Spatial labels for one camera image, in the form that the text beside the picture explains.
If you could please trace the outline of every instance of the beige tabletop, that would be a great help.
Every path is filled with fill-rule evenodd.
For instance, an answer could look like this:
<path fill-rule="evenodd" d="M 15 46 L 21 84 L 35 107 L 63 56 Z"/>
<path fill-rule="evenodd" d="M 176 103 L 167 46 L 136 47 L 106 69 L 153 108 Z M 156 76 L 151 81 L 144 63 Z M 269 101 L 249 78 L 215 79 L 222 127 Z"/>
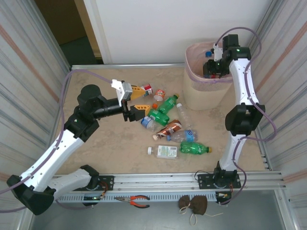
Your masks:
<path fill-rule="evenodd" d="M 185 105 L 182 94 L 183 68 L 161 69 L 95 69 L 94 73 L 108 79 L 125 80 L 133 85 L 151 83 L 155 86 L 164 86 L 166 96 L 179 93 L 178 102 Z M 73 75 L 64 105 L 65 120 L 72 114 L 77 103 L 77 96 L 83 86 L 95 84 L 100 87 L 101 93 L 107 99 L 115 98 L 116 91 L 96 77 L 85 73 Z M 130 104 L 151 104 L 152 98 L 139 98 Z M 213 171 L 221 158 L 228 138 L 224 126 L 225 115 L 234 107 L 234 88 L 225 95 L 217 108 L 206 111 L 189 110 L 191 119 L 197 124 L 199 141 L 212 147 L 212 153 L 190 155 L 180 153 L 178 160 L 158 159 L 147 155 L 147 148 L 156 144 L 172 144 L 165 139 L 154 141 L 153 133 L 146 130 L 140 122 L 125 122 L 123 115 L 114 115 L 102 118 L 100 127 L 87 142 L 76 150 L 59 169 L 59 174 L 68 174 L 80 166 L 89 164 L 100 173 L 186 173 L 197 170 Z M 178 118 L 176 107 L 168 115 L 170 120 Z M 239 165 L 247 171 L 264 170 L 262 158 L 257 142 L 247 140 Z"/>

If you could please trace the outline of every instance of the green bottle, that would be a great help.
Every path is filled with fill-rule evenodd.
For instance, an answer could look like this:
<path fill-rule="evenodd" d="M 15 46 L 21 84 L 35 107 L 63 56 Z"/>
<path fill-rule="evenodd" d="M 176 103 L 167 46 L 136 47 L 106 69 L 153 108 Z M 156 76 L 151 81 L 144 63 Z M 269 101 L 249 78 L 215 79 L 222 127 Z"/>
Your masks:
<path fill-rule="evenodd" d="M 174 94 L 172 97 L 167 98 L 166 101 L 159 106 L 158 110 L 163 114 L 167 114 L 176 104 L 178 97 L 178 94 Z"/>
<path fill-rule="evenodd" d="M 212 148 L 197 142 L 182 142 L 180 144 L 180 151 L 183 153 L 202 155 L 205 152 L 212 152 Z"/>
<path fill-rule="evenodd" d="M 154 109 L 151 109 L 147 116 L 149 116 L 152 120 L 155 120 L 156 122 L 158 122 L 163 126 L 166 126 L 169 121 L 169 117 L 166 114 L 163 114 L 158 110 Z"/>

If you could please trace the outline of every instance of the wastebasket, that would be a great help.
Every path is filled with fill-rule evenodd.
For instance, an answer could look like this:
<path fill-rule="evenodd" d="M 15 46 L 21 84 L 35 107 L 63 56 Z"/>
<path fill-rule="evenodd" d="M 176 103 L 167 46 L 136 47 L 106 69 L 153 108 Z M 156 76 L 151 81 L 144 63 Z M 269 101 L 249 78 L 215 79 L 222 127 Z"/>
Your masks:
<path fill-rule="evenodd" d="M 217 107 L 233 82 L 230 74 L 220 79 L 203 77 L 202 66 L 212 58 L 207 58 L 205 53 L 210 51 L 213 44 L 214 42 L 196 43 L 186 50 L 183 95 L 187 106 L 193 110 Z"/>

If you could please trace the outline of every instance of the red-handled pliers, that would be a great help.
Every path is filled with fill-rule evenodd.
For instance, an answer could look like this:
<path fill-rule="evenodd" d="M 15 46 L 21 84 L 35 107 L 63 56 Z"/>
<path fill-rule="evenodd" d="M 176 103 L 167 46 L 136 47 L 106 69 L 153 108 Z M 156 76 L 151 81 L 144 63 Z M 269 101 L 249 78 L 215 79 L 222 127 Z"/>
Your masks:
<path fill-rule="evenodd" d="M 145 195 L 130 196 L 130 198 L 129 197 L 115 197 L 115 199 L 119 200 L 119 201 L 123 201 L 123 202 L 130 202 L 131 205 L 138 207 L 138 208 L 148 208 L 149 205 L 139 205 L 139 204 L 135 203 L 133 200 L 135 200 L 135 199 L 150 200 L 150 198 L 145 196 Z"/>

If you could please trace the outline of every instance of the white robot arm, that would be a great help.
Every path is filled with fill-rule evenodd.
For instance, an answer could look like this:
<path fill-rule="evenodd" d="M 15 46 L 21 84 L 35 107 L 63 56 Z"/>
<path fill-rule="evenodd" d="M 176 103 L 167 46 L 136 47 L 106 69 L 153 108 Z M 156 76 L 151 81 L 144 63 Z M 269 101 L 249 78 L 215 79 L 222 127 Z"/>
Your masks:
<path fill-rule="evenodd" d="M 123 114 L 125 121 L 135 121 L 148 113 L 148 105 L 134 105 L 128 109 L 127 101 L 136 98 L 133 93 L 134 89 L 140 90 L 138 87 L 118 80 L 112 80 L 111 86 L 117 90 L 118 97 L 109 100 L 101 95 L 98 86 L 83 87 L 77 98 L 79 105 L 65 123 L 59 145 L 56 144 L 60 135 L 33 166 L 20 176 L 12 175 L 7 180 L 8 186 L 14 186 L 30 177 L 12 192 L 35 215 L 46 211 L 55 199 L 70 191 L 82 187 L 97 187 L 99 173 L 89 165 L 84 165 L 69 175 L 52 179 L 66 159 L 98 129 L 97 119 Z"/>
<path fill-rule="evenodd" d="M 203 65 L 203 73 L 220 77 L 231 73 L 236 92 L 236 105 L 225 118 L 225 126 L 229 133 L 225 152 L 214 169 L 213 175 L 199 175 L 199 180 L 203 181 L 202 187 L 200 187 L 204 189 L 229 188 L 232 184 L 234 188 L 240 188 L 240 179 L 234 161 L 237 163 L 246 141 L 243 137 L 249 136 L 262 118 L 262 113 L 255 108 L 251 100 L 263 111 L 265 111 L 265 106 L 259 105 L 254 91 L 250 66 L 247 70 L 247 78 L 244 76 L 246 67 L 251 60 L 251 54 L 248 47 L 239 46 L 238 35 L 225 36 L 223 49 L 214 44 L 212 52 L 214 60 L 208 60 Z"/>

